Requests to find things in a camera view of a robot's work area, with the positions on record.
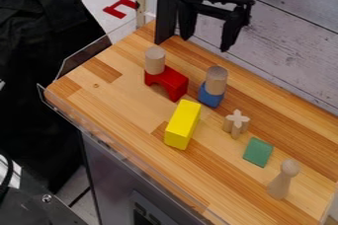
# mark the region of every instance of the wooden peg figure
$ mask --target wooden peg figure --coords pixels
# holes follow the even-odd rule
[[[250,118],[242,115],[240,110],[235,110],[233,114],[230,114],[224,119],[223,130],[231,133],[233,139],[238,139],[241,133],[248,130]]]
[[[289,193],[292,178],[300,171],[297,161],[285,160],[281,165],[281,172],[268,184],[268,194],[275,199],[285,198]]]

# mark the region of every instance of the white floor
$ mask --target white floor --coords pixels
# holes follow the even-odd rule
[[[116,18],[105,12],[103,9],[107,6],[111,6],[119,0],[82,0],[88,10],[96,18],[102,28],[109,33],[116,28],[128,23],[135,18],[135,11],[131,8],[121,6],[119,11],[127,14],[123,19]],[[89,186],[85,169],[80,168],[63,189],[57,194],[57,196],[67,205],[69,205],[79,194],[85,191]],[[89,225],[98,225],[98,219],[92,199],[91,191],[87,192],[81,197],[72,207],[72,210],[79,215]]]

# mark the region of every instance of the gray metal base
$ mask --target gray metal base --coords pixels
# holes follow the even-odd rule
[[[102,225],[210,224],[105,143],[83,139]]]

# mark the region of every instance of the black cable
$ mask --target black cable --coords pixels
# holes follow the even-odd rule
[[[7,153],[0,150],[0,155],[5,157],[5,159],[7,160],[7,164],[8,164],[7,174],[5,176],[5,179],[0,185],[0,203],[1,203],[2,199],[5,197],[7,193],[8,186],[12,180],[13,172],[14,172],[14,165],[13,165],[12,159],[7,155]]]

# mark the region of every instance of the red block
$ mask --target red block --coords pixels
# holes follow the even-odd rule
[[[151,75],[144,71],[144,83],[151,86],[156,83],[165,88],[172,102],[176,103],[188,92],[189,79],[174,69],[165,66],[164,72]]]
[[[110,7],[106,7],[104,9],[104,11],[112,16],[118,17],[120,19],[122,19],[126,14],[123,12],[120,12],[118,10],[116,10],[117,7],[124,5],[127,7],[130,7],[132,9],[137,9],[137,3],[133,2],[131,0],[119,0],[117,3],[115,3],[114,5],[110,6]]]

